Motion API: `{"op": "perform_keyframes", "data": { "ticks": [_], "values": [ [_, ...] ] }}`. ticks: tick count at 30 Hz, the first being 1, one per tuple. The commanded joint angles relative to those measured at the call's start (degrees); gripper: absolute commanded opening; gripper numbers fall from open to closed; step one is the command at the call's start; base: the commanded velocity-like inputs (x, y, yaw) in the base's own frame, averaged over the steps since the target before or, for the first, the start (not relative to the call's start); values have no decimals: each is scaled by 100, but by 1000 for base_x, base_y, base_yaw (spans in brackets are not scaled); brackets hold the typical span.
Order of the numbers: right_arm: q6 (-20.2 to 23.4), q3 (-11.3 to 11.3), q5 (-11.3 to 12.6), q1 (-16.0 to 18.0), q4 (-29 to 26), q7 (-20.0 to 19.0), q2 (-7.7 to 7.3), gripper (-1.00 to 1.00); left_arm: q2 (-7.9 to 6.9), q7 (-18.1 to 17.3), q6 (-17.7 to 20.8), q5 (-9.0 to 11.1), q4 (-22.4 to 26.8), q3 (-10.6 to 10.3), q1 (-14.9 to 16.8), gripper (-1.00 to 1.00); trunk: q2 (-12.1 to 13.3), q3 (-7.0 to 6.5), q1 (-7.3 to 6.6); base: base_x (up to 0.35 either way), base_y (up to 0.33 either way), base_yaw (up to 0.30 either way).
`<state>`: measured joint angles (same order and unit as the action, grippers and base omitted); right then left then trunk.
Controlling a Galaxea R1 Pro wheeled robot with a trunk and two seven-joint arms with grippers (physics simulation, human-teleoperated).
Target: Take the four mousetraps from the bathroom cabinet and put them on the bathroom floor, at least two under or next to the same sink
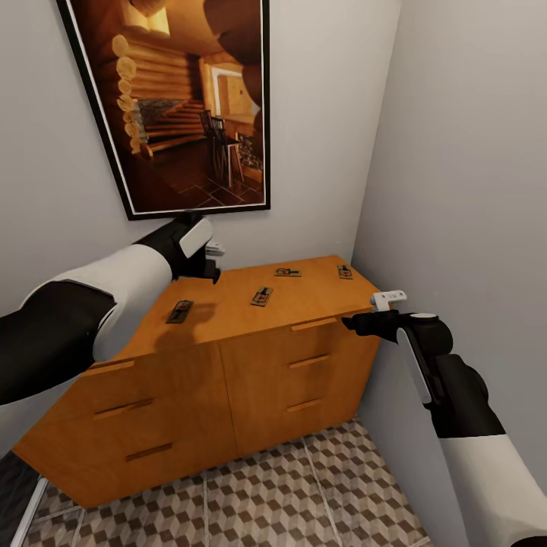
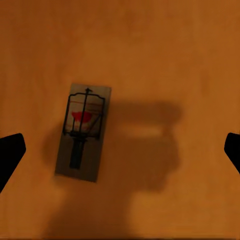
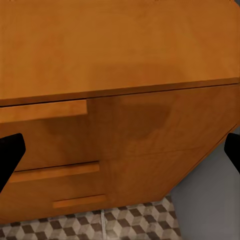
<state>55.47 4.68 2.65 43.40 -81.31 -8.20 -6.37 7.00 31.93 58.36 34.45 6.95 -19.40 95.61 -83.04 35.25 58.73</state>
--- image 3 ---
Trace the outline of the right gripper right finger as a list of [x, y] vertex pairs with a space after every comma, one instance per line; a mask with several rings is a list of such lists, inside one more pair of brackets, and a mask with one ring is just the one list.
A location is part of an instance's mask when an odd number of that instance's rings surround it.
[[225, 140], [224, 151], [240, 173], [240, 135], [228, 133]]

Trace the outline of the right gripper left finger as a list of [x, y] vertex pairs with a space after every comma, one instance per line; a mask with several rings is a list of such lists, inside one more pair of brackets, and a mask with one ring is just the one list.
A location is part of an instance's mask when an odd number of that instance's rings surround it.
[[21, 133], [0, 138], [0, 193], [25, 152], [26, 146]]

